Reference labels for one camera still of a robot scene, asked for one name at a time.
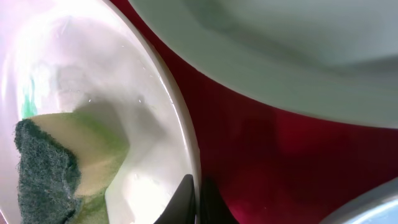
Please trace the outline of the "light blue plate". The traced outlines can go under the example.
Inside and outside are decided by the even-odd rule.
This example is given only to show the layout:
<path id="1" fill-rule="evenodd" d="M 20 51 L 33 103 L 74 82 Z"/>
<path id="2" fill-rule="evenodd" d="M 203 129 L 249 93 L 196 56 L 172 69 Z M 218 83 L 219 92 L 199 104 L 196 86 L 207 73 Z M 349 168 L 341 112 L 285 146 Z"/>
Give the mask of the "light blue plate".
<path id="1" fill-rule="evenodd" d="M 344 204 L 320 224 L 397 224 L 397 178 Z"/>

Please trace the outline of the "green yellow scrub sponge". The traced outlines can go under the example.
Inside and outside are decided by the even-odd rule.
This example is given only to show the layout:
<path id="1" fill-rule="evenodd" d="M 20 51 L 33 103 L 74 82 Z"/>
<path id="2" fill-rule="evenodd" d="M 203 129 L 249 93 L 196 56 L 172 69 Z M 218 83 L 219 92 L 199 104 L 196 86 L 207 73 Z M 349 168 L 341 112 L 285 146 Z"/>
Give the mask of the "green yellow scrub sponge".
<path id="1" fill-rule="evenodd" d="M 108 223 L 105 192 L 129 144 L 81 113 L 25 118 L 15 126 L 22 224 Z"/>

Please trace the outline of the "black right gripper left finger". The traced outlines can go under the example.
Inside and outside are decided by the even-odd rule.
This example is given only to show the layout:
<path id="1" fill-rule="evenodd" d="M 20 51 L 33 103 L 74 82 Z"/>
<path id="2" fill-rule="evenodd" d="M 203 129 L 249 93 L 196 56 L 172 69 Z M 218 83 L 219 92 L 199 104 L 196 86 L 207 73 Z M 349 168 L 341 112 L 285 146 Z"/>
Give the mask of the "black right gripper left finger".
<path id="1" fill-rule="evenodd" d="M 164 212 L 154 224 L 194 224 L 196 216 L 193 176 L 183 177 Z"/>

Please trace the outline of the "cream white plate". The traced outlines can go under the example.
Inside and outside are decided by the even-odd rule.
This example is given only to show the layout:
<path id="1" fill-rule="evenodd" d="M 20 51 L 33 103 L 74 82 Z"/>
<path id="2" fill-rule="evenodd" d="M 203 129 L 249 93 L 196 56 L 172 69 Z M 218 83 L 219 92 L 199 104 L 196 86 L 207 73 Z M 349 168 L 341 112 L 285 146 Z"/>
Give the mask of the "cream white plate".
<path id="1" fill-rule="evenodd" d="M 158 53 L 109 1 L 1 1 L 1 214 L 21 220 L 16 123 L 81 111 L 128 141 L 106 193 L 111 223 L 154 223 L 200 158 L 181 92 Z"/>

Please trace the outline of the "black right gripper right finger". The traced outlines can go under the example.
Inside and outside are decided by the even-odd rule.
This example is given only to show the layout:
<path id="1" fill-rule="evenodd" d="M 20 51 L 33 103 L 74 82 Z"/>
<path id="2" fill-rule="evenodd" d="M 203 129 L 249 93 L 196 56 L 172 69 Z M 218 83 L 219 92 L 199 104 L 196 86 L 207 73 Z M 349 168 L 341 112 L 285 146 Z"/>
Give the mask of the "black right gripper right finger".
<path id="1" fill-rule="evenodd" d="M 200 219 L 202 224 L 239 224 L 211 179 L 205 179 L 201 186 Z"/>

